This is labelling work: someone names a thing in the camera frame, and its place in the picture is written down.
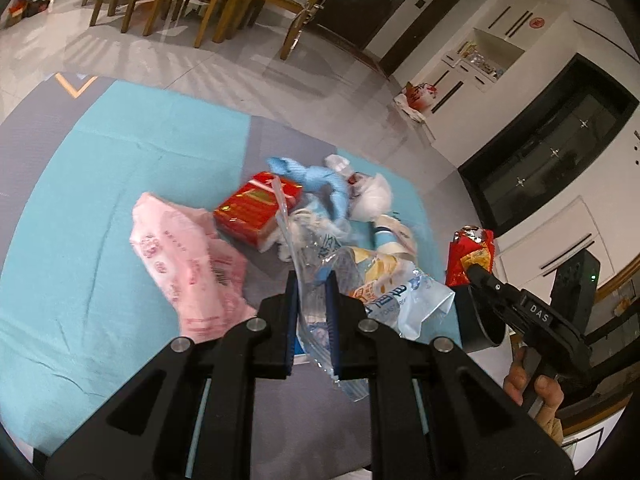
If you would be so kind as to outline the clear printed plastic bag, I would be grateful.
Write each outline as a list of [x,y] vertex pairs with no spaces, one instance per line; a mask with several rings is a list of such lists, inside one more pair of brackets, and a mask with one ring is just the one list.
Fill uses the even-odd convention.
[[418,341],[427,325],[437,325],[454,306],[454,292],[412,261],[380,254],[361,246],[362,233],[352,227],[345,245],[326,258],[312,258],[308,249],[296,250],[288,235],[288,206],[284,177],[272,185],[280,256],[293,263],[300,293],[297,337],[303,350],[338,385],[349,400],[369,395],[367,379],[347,379],[338,350],[346,330],[338,316],[349,307],[356,318],[391,328],[401,338]]

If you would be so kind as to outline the red snack wrapper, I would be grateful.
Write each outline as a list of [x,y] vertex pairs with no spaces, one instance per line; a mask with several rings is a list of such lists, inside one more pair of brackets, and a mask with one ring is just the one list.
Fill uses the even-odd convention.
[[495,235],[491,230],[479,226],[464,226],[454,232],[454,237],[449,244],[446,285],[448,287],[469,285],[466,270],[472,264],[479,264],[491,273],[495,252]]

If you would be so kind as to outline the pink plastic bag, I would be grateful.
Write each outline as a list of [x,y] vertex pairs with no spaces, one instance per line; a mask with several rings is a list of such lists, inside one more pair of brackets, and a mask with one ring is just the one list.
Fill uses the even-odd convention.
[[257,314],[243,297],[247,260],[220,236],[210,211],[143,193],[129,241],[176,310],[181,336],[219,339]]

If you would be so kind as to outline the striped white paper cup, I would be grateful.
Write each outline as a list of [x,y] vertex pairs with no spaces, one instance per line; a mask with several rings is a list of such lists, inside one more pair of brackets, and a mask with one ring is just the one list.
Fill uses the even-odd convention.
[[380,254],[418,262],[418,243],[413,232],[388,214],[381,214],[373,222],[373,243]]

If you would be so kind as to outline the red cigarette box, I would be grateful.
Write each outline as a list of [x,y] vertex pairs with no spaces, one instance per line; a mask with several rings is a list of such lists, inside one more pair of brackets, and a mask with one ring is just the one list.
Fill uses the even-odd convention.
[[265,250],[278,227],[279,204],[272,188],[275,178],[269,171],[250,177],[214,210],[216,226],[240,242]]

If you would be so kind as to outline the white plastic bag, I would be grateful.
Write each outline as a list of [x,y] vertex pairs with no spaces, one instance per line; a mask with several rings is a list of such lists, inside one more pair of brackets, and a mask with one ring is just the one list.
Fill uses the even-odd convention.
[[337,154],[326,156],[324,163],[347,184],[350,220],[372,222],[392,210],[392,189],[382,174],[356,171],[347,158]]

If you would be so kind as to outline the white wardrobe doors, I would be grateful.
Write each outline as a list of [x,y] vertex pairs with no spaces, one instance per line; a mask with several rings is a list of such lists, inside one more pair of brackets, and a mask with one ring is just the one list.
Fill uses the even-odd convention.
[[614,268],[592,214],[578,197],[518,242],[509,247],[498,243],[494,273],[550,302],[556,270],[584,248],[600,261],[598,285],[603,285]]

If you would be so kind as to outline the blue patterned floor mat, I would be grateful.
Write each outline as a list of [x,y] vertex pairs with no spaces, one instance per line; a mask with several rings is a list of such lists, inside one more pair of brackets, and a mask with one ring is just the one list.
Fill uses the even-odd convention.
[[151,192],[215,208],[271,156],[335,146],[106,77],[50,77],[1,126],[1,421],[53,453],[178,333],[129,241]]

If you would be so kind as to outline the black glass door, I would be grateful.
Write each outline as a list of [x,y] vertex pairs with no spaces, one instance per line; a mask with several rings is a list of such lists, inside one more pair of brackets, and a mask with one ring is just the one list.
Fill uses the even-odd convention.
[[459,168],[482,227],[506,234],[548,204],[604,152],[638,106],[609,73],[574,55]]

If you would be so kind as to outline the white built-in cabinet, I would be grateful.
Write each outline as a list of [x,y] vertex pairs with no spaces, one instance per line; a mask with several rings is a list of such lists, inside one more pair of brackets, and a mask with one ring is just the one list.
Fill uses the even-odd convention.
[[426,140],[462,166],[528,107],[576,53],[565,9],[536,0],[497,0],[414,84],[432,84],[425,112],[394,104]]

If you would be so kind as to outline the light blue twisted cloth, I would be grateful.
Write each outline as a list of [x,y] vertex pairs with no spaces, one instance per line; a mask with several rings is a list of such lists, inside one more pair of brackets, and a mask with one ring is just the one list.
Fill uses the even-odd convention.
[[307,193],[318,193],[328,186],[332,218],[347,218],[349,189],[347,182],[337,172],[328,167],[304,166],[287,157],[269,157],[267,164],[273,174],[299,184]]

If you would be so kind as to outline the red gift bag on floor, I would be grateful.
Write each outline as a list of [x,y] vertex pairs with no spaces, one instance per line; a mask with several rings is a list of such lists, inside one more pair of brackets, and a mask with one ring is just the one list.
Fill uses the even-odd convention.
[[412,84],[407,82],[402,92],[407,100],[408,107],[417,112],[425,112],[437,101],[437,88],[432,84]]

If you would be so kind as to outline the wooden chair by door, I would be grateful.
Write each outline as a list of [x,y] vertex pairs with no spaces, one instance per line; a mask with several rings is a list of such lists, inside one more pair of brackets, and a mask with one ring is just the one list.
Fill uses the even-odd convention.
[[328,0],[244,0],[244,8],[240,18],[244,18],[248,7],[255,1],[273,4],[293,15],[279,54],[280,59],[286,61],[297,46],[303,29],[314,20],[316,14],[324,8]]

